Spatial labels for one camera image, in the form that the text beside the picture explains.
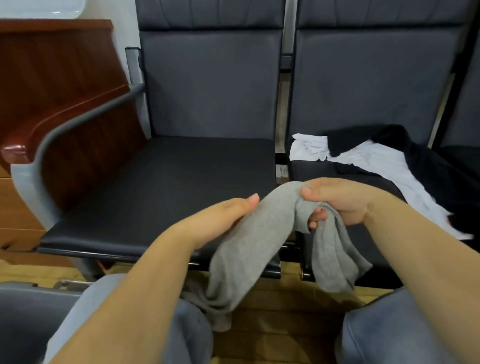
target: seat armrest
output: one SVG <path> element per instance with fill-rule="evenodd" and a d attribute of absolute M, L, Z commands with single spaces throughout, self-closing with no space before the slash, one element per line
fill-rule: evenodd
<path fill-rule="evenodd" d="M 86 122 L 104 111 L 134 97 L 143 85 L 127 85 L 79 98 L 22 122 L 4 139 L 1 154 L 10 164 L 30 164 L 37 157 L 41 144 L 45 149 L 60 134 Z"/>

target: chair leg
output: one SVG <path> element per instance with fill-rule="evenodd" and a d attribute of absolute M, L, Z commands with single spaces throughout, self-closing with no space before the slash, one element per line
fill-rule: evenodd
<path fill-rule="evenodd" d="M 100 264 L 91 258 L 70 258 L 73 265 L 88 282 L 95 282 L 105 275 Z"/>

